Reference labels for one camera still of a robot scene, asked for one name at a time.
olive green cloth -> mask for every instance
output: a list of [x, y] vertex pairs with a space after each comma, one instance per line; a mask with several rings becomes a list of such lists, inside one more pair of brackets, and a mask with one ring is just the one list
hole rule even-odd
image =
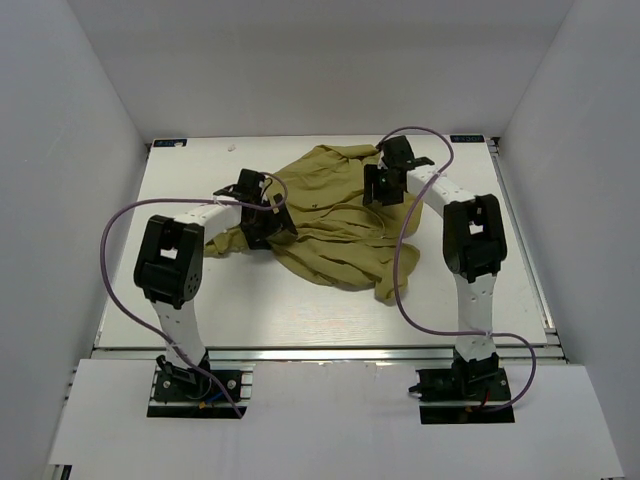
[[[393, 255], [402, 221], [414, 197], [405, 195], [402, 205], [362, 206], [363, 166], [376, 164], [372, 145], [315, 147], [276, 175], [289, 189], [287, 208], [298, 229], [290, 243], [286, 236], [269, 239], [280, 263], [296, 275], [319, 285], [371, 287], [378, 300], [393, 298]], [[273, 198], [283, 193], [278, 182], [268, 188]], [[416, 209], [408, 234], [420, 224], [422, 205]], [[205, 256], [221, 256], [246, 250], [239, 228], [218, 235], [205, 248]], [[420, 258], [418, 249], [403, 245], [400, 285]]]

tabletop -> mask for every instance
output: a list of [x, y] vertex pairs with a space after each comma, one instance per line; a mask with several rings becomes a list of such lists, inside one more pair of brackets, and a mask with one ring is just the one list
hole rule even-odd
[[[408, 137], [416, 156], [437, 165], [447, 158], [443, 142], [432, 136]], [[275, 172], [319, 144], [375, 144], [379, 136], [306, 136], [262, 138], [192, 138], [183, 146], [153, 147], [139, 199], [153, 197], [210, 198], [236, 181], [242, 168]], [[456, 159], [447, 172], [451, 180], [478, 194], [496, 195], [502, 206], [508, 255], [494, 292], [494, 330], [517, 333], [544, 344], [540, 299], [530, 283], [527, 263], [509, 217], [488, 147], [454, 143]], [[132, 219], [114, 289], [130, 309], [146, 321], [159, 322], [150, 303], [133, 283], [133, 268], [147, 220], [155, 214], [174, 216], [188, 205], [137, 208]], [[453, 275], [442, 257], [442, 220], [424, 208], [418, 232], [408, 243], [421, 252], [409, 278], [405, 305], [418, 323], [432, 329], [457, 328], [457, 297]], [[309, 283], [280, 265], [269, 251], [205, 258], [196, 297], [203, 342], [217, 348], [411, 347], [452, 345], [451, 337], [414, 330], [395, 305], [374, 298], [373, 290], [348, 291]], [[513, 340], [498, 339], [510, 344]], [[163, 341], [134, 324], [109, 301], [97, 346], [103, 348], [162, 347]]]

blue wire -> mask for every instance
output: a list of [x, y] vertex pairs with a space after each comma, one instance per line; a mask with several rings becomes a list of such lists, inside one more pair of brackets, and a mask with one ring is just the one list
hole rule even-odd
[[213, 395], [212, 397], [209, 397], [208, 399], [206, 399], [206, 400], [204, 401], [204, 403], [205, 403], [206, 405], [209, 405], [209, 404], [211, 404], [211, 403], [215, 402], [215, 401], [216, 401], [218, 398], [220, 398], [221, 396], [222, 396], [222, 392], [218, 392], [218, 393], [216, 393], [215, 395]]

wall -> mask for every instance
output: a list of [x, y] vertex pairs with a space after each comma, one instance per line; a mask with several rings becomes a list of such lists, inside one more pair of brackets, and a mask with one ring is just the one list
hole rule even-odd
[[576, 2], [503, 139], [507, 183], [570, 360], [640, 478], [640, 3]]
[[502, 133], [572, 0], [70, 0], [146, 140]]
[[39, 479], [105, 301], [101, 230], [145, 152], [64, 0], [4, 2], [0, 64], [0, 476]]

gray wall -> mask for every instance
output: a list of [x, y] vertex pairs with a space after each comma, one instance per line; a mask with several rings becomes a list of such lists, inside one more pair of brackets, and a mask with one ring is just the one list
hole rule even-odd
[[70, 0], [160, 136], [502, 133], [572, 0]]
[[39, 479], [144, 147], [64, 0], [3, 2], [0, 64], [0, 476]]
[[587, 366], [631, 479], [640, 479], [638, 20], [635, 0], [576, 2], [502, 156], [562, 344]]

